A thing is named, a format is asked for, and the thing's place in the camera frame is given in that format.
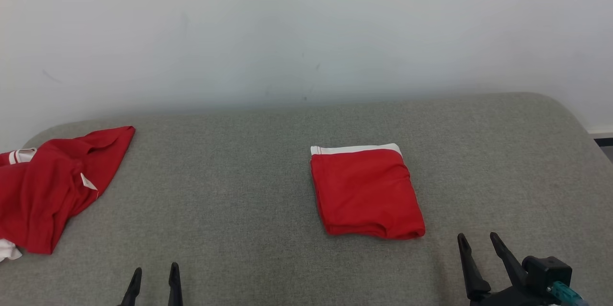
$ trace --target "crumpled red shirt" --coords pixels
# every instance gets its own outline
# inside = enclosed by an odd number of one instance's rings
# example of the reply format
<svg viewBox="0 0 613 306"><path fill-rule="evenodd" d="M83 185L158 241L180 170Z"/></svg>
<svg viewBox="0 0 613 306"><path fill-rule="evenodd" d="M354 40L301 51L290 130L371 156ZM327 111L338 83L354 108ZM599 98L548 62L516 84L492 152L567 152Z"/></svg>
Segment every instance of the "crumpled red shirt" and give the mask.
<svg viewBox="0 0 613 306"><path fill-rule="evenodd" d="M134 136L131 126L45 142L29 162L0 155L0 238L51 254L66 221L109 186Z"/></svg>

